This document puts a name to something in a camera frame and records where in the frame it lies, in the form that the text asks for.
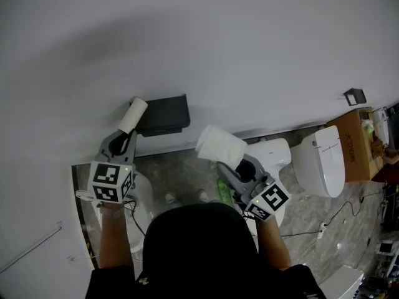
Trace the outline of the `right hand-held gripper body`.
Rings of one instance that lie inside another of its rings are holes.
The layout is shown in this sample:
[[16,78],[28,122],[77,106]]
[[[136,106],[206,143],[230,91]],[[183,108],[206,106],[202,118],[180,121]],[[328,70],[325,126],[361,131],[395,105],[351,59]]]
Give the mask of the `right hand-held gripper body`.
[[266,222],[287,204],[290,196],[280,180],[265,173],[233,189],[233,199],[249,217]]

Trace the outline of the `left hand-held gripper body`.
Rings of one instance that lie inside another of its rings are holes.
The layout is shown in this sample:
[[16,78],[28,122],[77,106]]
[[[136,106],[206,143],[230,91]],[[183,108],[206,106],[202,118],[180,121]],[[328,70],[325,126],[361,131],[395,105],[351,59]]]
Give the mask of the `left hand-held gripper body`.
[[107,158],[98,153],[90,164],[87,190],[96,201],[121,204],[135,180],[136,166],[122,164],[120,156]]

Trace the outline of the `white toilet paper roll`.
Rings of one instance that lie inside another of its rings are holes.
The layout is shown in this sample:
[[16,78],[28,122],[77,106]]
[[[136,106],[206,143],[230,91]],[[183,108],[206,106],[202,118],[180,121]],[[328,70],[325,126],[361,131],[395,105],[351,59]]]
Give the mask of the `white toilet paper roll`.
[[244,157],[247,143],[216,126],[208,125],[201,133],[195,151],[201,159],[221,162],[237,168]]

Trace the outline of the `person's left forearm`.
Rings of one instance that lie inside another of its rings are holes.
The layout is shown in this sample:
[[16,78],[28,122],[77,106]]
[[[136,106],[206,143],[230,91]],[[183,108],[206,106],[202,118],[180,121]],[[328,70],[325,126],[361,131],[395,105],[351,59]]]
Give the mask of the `person's left forearm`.
[[133,268],[133,260],[128,241],[125,208],[123,204],[103,203],[102,233],[100,238],[99,266]]

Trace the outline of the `person's right forearm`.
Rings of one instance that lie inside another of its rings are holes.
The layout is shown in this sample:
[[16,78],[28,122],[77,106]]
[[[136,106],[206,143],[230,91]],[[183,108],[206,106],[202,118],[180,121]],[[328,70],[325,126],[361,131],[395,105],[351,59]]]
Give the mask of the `person's right forearm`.
[[268,221],[256,221],[259,253],[273,268],[287,270],[292,266],[289,251],[282,239],[275,217]]

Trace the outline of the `white round toilet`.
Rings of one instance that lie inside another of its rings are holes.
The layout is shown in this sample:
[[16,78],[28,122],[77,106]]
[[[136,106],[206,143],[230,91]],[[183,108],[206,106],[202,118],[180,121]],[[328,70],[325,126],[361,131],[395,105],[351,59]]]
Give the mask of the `white round toilet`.
[[[269,173],[273,178],[277,180],[280,180],[279,171],[291,162],[291,153],[289,150],[289,146],[287,144],[287,141],[282,138],[270,141],[260,141],[255,144],[248,145],[245,154],[248,154],[258,159],[259,162],[262,164],[265,172]],[[282,224],[286,206],[287,204],[274,216],[272,216],[276,218],[278,225]]]

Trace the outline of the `white toilet with open lid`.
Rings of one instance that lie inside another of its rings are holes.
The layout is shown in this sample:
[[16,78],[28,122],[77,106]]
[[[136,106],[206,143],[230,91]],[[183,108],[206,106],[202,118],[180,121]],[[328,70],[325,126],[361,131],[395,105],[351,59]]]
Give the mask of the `white toilet with open lid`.
[[[125,218],[131,253],[139,253],[143,248],[144,233],[154,217],[153,189],[149,180],[135,172],[133,188],[127,196]],[[82,233],[90,255],[97,255],[102,232],[102,215],[98,202],[75,199]]]

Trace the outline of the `black wall paper holder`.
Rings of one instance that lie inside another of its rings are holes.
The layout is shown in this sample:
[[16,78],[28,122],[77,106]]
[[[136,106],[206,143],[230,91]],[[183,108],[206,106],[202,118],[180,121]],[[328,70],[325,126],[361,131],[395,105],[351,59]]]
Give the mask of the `black wall paper holder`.
[[143,137],[181,133],[190,126],[190,112],[185,94],[147,101],[147,109],[136,126]]

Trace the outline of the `white toilet with closed lid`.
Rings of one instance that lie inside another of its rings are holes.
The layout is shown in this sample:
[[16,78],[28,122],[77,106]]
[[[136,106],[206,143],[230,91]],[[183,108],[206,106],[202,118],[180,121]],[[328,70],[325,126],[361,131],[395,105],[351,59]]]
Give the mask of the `white toilet with closed lid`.
[[291,159],[299,186],[306,194],[336,198],[345,185],[345,165],[335,125],[306,136],[291,148]]

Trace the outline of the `green bottle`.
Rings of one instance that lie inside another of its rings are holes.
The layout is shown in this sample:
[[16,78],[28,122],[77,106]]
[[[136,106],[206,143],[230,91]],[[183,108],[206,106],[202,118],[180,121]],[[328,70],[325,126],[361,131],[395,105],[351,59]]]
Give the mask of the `green bottle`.
[[229,187],[221,178],[217,180],[217,189],[220,200],[225,204],[231,204],[232,199]]

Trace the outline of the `person's black shirt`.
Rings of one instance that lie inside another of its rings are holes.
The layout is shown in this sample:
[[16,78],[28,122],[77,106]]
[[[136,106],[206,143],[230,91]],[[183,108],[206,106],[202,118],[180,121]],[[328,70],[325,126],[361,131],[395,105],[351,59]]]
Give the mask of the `person's black shirt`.
[[267,268],[234,279],[227,273],[189,275],[172,272],[153,277],[119,266],[94,270],[85,299],[327,299],[304,265]]

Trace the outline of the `white box-shaped fixture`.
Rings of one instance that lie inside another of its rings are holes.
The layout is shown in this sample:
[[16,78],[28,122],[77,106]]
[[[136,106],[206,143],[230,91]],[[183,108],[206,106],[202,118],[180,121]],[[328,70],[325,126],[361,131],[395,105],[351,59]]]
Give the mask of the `white box-shaped fixture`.
[[320,289],[327,299],[355,299],[363,276],[362,271],[343,265],[320,284]]

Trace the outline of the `small monitor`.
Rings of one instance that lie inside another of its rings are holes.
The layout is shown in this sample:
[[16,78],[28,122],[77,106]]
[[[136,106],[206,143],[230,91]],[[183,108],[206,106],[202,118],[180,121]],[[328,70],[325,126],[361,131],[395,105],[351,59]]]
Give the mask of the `small monitor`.
[[395,242],[392,240],[382,241],[377,247],[377,252],[379,254],[392,255],[396,252]]

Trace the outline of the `metal wall bar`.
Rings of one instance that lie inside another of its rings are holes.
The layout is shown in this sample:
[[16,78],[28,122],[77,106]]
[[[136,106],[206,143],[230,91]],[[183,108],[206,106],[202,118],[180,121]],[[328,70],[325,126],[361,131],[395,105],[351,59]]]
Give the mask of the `metal wall bar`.
[[33,244],[28,246],[25,250],[23,250],[20,254],[16,255],[12,260],[8,261],[6,264],[4,264],[2,267],[0,267],[0,274],[4,273],[8,269],[10,269],[13,265],[15,265],[18,261],[26,257],[28,254],[30,254],[32,251],[37,249],[39,246],[47,242],[50,238],[58,234],[61,230],[63,229],[63,222],[58,221],[57,222],[57,228],[50,231],[48,234],[40,238],[39,240],[35,241]]

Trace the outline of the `small black wall holder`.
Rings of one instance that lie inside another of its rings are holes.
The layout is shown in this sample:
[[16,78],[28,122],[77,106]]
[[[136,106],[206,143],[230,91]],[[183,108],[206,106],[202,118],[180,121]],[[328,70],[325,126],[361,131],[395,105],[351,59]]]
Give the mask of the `small black wall holder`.
[[359,104],[365,104],[367,102],[362,89],[351,88],[344,93],[344,97],[350,107]]

